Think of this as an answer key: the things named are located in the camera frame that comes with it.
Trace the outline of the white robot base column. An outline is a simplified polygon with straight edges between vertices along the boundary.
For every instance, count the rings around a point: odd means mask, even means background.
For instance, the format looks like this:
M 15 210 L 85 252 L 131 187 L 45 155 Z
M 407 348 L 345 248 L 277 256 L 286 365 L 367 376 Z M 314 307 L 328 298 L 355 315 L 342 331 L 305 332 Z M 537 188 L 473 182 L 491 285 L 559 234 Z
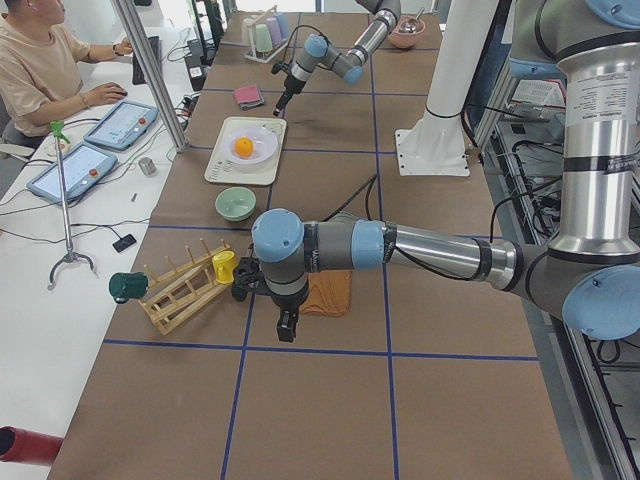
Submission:
M 396 132 L 402 176 L 468 176 L 461 115 L 498 0 L 451 3 L 423 117 Z

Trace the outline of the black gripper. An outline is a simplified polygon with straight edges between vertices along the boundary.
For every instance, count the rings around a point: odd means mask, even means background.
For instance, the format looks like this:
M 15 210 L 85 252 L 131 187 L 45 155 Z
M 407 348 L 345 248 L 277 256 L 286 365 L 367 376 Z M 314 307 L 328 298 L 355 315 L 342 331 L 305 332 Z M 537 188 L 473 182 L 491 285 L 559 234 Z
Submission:
M 293 342 L 296 338 L 296 328 L 299 319 L 299 310 L 307 300 L 309 289 L 303 288 L 293 294 L 270 294 L 273 303 L 280 309 L 280 317 L 276 331 L 281 342 Z
M 291 98 L 294 95 L 300 94 L 305 86 L 305 80 L 300 80 L 293 75 L 288 75 L 284 82 L 284 92 L 282 93 L 274 107 L 273 115 L 275 117 L 279 117 L 280 114 L 286 109 Z

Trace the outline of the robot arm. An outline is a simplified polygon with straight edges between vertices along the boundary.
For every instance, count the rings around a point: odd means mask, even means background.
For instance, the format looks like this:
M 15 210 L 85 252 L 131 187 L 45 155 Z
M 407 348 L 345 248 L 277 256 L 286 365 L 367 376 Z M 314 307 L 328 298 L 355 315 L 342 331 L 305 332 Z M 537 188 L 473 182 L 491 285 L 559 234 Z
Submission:
M 356 1 L 374 20 L 346 54 L 310 35 L 288 66 L 274 113 L 302 92 L 319 66 L 353 84 L 400 23 L 400 1 Z M 499 1 L 452 1 L 423 117 L 398 130 L 401 175 L 462 173 L 468 93 Z M 248 283 L 279 307 L 277 334 L 293 342 L 308 273 L 415 266 L 455 281 L 486 281 L 527 299 L 599 340 L 639 331 L 639 245 L 629 237 L 632 183 L 639 168 L 639 1 L 515 1 L 510 65 L 515 77 L 565 77 L 566 104 L 559 229 L 546 245 L 450 236 L 364 220 L 347 212 L 303 222 L 285 209 L 252 227 Z
M 346 53 L 339 51 L 324 34 L 312 34 L 295 58 L 273 66 L 273 74 L 281 70 L 287 73 L 284 92 L 276 103 L 274 116 L 279 116 L 293 96 L 302 92 L 317 68 L 334 72 L 350 85 L 360 80 L 366 62 L 398 25 L 401 3 L 397 0 L 383 0 L 358 1 L 358 4 L 369 11 L 374 19 Z

